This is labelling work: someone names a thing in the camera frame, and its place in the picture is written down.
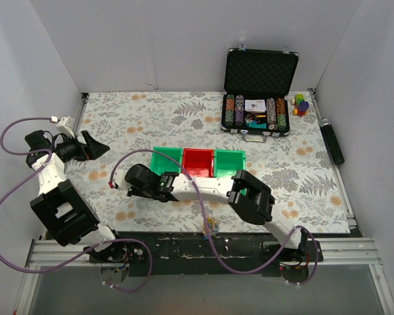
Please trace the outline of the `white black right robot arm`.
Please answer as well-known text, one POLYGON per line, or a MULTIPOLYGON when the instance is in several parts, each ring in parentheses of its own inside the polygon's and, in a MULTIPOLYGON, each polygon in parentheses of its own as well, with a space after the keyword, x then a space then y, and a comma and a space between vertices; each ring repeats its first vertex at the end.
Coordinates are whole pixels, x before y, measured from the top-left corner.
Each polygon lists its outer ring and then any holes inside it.
POLYGON ((142 164, 132 166, 121 176, 121 187, 128 196, 160 202, 198 200, 229 205, 240 219, 262 226, 284 246, 282 259, 298 261, 308 252, 308 235, 295 227, 276 206, 271 189, 245 170, 234 176, 189 179, 184 173, 164 172, 157 175, 142 164))

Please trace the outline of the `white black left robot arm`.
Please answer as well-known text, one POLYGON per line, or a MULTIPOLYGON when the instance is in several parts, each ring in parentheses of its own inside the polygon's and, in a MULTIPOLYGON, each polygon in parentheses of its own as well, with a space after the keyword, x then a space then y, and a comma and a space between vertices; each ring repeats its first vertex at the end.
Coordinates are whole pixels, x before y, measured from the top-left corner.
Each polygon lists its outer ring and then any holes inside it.
POLYGON ((39 172, 38 197, 30 202, 30 207, 61 246, 98 243, 95 251, 104 251, 110 261, 118 263, 126 256, 125 244, 115 240, 115 232, 100 223, 93 208, 64 172, 66 162, 95 160, 110 150, 87 131, 82 131, 81 135, 82 141, 63 136, 59 144, 47 139, 42 130, 25 136, 30 147, 26 163, 39 172))

